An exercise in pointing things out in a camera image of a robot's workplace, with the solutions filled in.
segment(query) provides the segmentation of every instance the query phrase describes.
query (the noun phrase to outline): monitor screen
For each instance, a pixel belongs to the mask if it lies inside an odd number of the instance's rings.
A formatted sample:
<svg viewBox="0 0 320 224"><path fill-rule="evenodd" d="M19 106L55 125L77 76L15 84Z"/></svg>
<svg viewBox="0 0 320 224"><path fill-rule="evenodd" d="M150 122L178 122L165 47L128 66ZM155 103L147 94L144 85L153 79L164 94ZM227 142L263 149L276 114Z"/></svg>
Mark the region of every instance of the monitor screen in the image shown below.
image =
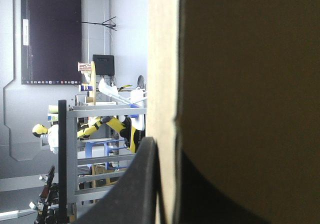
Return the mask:
<svg viewBox="0 0 320 224"><path fill-rule="evenodd" d="M81 0L21 0L22 84L80 84Z"/></svg>

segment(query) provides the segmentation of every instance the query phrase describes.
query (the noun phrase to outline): black pole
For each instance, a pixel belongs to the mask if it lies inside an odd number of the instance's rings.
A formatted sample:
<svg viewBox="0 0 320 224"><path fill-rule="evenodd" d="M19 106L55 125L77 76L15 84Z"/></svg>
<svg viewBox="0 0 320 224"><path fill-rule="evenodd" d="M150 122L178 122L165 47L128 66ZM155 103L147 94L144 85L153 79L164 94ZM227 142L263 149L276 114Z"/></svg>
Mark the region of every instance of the black pole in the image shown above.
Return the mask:
<svg viewBox="0 0 320 224"><path fill-rule="evenodd" d="M59 211L58 224L69 222L67 213L67 101L58 101L58 123L59 123L59 151L58 151L58 171L59 171Z"/></svg>

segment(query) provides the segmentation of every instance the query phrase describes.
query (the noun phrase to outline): taskbar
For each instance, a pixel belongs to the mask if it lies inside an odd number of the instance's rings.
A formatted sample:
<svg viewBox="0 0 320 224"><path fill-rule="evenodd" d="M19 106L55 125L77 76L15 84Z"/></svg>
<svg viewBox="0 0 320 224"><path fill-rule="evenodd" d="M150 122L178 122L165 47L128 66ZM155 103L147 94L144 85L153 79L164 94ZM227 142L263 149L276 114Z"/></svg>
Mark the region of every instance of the taskbar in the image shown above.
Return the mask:
<svg viewBox="0 0 320 224"><path fill-rule="evenodd" d="M80 80L23 80L22 84L34 85L34 84L44 84L44 85L80 85Z"/></svg>

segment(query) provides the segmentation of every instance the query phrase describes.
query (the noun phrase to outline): metal bar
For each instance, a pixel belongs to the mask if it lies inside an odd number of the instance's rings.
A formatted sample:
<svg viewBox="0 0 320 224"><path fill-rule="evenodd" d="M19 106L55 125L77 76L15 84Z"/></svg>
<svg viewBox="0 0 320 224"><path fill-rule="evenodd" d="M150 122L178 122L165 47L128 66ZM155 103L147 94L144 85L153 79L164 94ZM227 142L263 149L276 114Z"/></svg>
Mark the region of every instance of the metal bar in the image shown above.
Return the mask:
<svg viewBox="0 0 320 224"><path fill-rule="evenodd" d="M59 167L59 224L68 223L67 215L67 101L58 101L58 167Z"/></svg>
<svg viewBox="0 0 320 224"><path fill-rule="evenodd" d="M79 181L78 181L78 120L77 118L73 118L73 149L74 149L74 163L73 163L73 169L74 169L74 190L79 190Z"/></svg>
<svg viewBox="0 0 320 224"><path fill-rule="evenodd" d="M99 110L73 110L67 112L68 118L84 118L96 116L124 116L143 115L147 113L147 108L119 108L119 109L99 109Z"/></svg>
<svg viewBox="0 0 320 224"><path fill-rule="evenodd" d="M135 157L135 155L136 154L125 154L125 155L109 155L109 156L83 158L83 159L78 159L78 165L132 160Z"/></svg>
<svg viewBox="0 0 320 224"><path fill-rule="evenodd" d="M30 215L31 213L36 213L37 210L33 210L33 209L26 209L26 210L19 210L17 217L21 218L27 215Z"/></svg>
<svg viewBox="0 0 320 224"><path fill-rule="evenodd" d="M67 141L66 141L66 154L67 154L67 165L66 165L66 174L67 174L67 183L66 183L66 193L67 193L67 203L72 203L70 200L75 195L75 151L78 151L78 148L75 150L75 118L66 119L66 128L67 128Z"/></svg>
<svg viewBox="0 0 320 224"><path fill-rule="evenodd" d="M116 178L116 177L121 177L125 171L115 171L115 172L109 172L109 173L102 173L102 174L97 174L97 175L86 175L79 177L79 182L90 182L94 180L100 180L100 179L105 179L105 178Z"/></svg>
<svg viewBox="0 0 320 224"><path fill-rule="evenodd" d="M73 202L84 202L84 201L90 201L90 200L96 200L103 198L111 189L113 186L103 186L103 187L97 187L97 188L90 188L90 189L83 189L83 190L77 190L74 195Z"/></svg>
<svg viewBox="0 0 320 224"><path fill-rule="evenodd" d="M79 110L108 110L108 109L125 109L130 108L126 104L110 104L110 105L76 105L72 107L74 111Z"/></svg>

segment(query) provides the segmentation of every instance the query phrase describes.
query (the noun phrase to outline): yellow part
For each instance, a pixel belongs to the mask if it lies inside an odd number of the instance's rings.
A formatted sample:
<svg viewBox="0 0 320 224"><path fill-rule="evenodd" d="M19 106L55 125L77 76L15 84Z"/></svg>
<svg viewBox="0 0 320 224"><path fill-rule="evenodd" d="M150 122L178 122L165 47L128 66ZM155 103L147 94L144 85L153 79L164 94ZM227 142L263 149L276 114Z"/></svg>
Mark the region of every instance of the yellow part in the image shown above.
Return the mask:
<svg viewBox="0 0 320 224"><path fill-rule="evenodd" d="M32 132L42 135L42 134L47 134L48 129L44 125L37 124L32 128Z"/></svg>
<svg viewBox="0 0 320 224"><path fill-rule="evenodd" d="M92 86L92 90L89 91L89 97L93 98L93 102L91 102L89 105L95 106L96 105L96 66L95 62L91 61L91 78L90 78L90 86Z"/></svg>
<svg viewBox="0 0 320 224"><path fill-rule="evenodd" d="M97 128L94 125L92 125L92 126L87 127L86 129L78 131L77 137L81 138L83 136L90 136L92 133L94 133L96 131L97 131Z"/></svg>
<svg viewBox="0 0 320 224"><path fill-rule="evenodd" d="M136 144L135 144L135 140L134 140L134 136L135 136L135 132L137 129L134 128L134 126L131 126L131 137L130 137L130 151L132 153L136 153Z"/></svg>
<svg viewBox="0 0 320 224"><path fill-rule="evenodd" d="M117 133L120 133L122 129L125 129L125 125L119 121L117 118L113 117L110 121L106 123L109 127L115 130Z"/></svg>
<svg viewBox="0 0 320 224"><path fill-rule="evenodd" d="M95 124L98 126L98 128L102 125L101 117L94 118L88 123L89 127L83 130L79 130L77 132L77 138L82 138L83 136L90 136L92 133L96 132L98 129L96 128ZM122 129L126 128L125 125L115 117L113 117L106 124L118 133L120 133Z"/></svg>

